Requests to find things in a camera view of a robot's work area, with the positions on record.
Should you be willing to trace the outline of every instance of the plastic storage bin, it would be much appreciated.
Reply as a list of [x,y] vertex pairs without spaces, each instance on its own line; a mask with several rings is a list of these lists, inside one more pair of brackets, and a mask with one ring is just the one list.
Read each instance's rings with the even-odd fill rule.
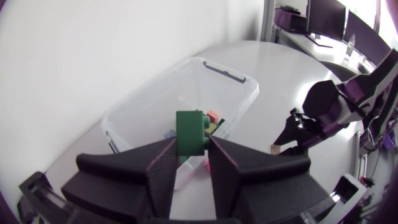
[[[165,139],[167,132],[175,131],[176,111],[212,110],[225,119],[213,135],[225,138],[258,93],[255,79],[193,57],[132,93],[105,116],[101,127],[117,153]],[[189,180],[205,158],[190,157],[178,168],[175,189]]]

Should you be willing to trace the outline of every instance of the toy block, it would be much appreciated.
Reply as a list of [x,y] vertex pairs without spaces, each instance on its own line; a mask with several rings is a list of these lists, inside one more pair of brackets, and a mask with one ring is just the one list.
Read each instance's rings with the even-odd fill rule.
[[216,124],[218,122],[218,114],[215,113],[214,111],[207,112],[207,116],[209,116],[211,123]]
[[203,156],[209,141],[205,129],[210,126],[210,119],[202,111],[177,111],[177,155]]

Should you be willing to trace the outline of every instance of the cable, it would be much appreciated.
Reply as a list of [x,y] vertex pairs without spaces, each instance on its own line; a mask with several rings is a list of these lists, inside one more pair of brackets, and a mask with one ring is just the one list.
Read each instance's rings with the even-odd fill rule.
[[377,161],[376,161],[376,164],[374,165],[374,170],[373,170],[373,172],[372,172],[371,178],[373,177],[373,175],[374,175],[374,173],[375,173],[375,171],[376,171],[376,168],[377,168],[377,164],[379,163],[379,159],[380,159],[380,149],[379,149],[378,151],[379,151],[379,155],[377,156]]

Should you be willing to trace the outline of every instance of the black and purple robot arm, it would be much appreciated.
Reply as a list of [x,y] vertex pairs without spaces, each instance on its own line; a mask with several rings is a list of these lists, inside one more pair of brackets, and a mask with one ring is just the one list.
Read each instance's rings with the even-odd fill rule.
[[285,129],[274,144],[297,141],[296,147],[283,154],[303,154],[353,121],[363,121],[374,142],[381,141],[396,111],[397,61],[398,52],[392,50],[370,75],[358,75],[339,85],[331,80],[314,84],[303,103],[303,113],[296,108],[290,112]]

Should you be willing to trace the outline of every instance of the white table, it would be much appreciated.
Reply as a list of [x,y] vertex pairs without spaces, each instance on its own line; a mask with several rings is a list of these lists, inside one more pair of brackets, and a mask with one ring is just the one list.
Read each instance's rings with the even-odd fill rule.
[[[333,40],[324,36],[321,36],[321,40],[326,43],[326,45],[332,46],[333,48],[320,47],[305,35],[301,34],[291,34],[286,30],[281,29],[280,31],[280,41],[281,44],[288,45],[289,47],[298,47],[298,50],[305,52],[309,56],[317,59],[324,65],[335,66],[336,69],[341,69],[342,72],[346,71],[352,73],[353,75],[362,74],[358,70],[358,62],[361,61],[361,54],[357,51],[353,51],[350,60],[345,60],[345,54],[347,45],[344,42]],[[367,60],[365,63],[366,68],[372,72],[375,67]]]
[[[301,105],[308,89],[316,82],[338,79],[314,58],[288,47],[268,42],[242,41],[206,49],[199,56],[246,73],[258,81],[260,94],[226,138],[263,152],[285,126],[289,111]],[[351,124],[336,136],[310,149],[310,173],[328,192],[338,179],[351,170],[353,134],[361,129]],[[53,188],[61,186],[77,172],[76,155],[112,153],[99,123],[87,132],[47,172]],[[193,179],[173,197],[170,218],[214,219],[215,206],[211,178],[202,167]]]

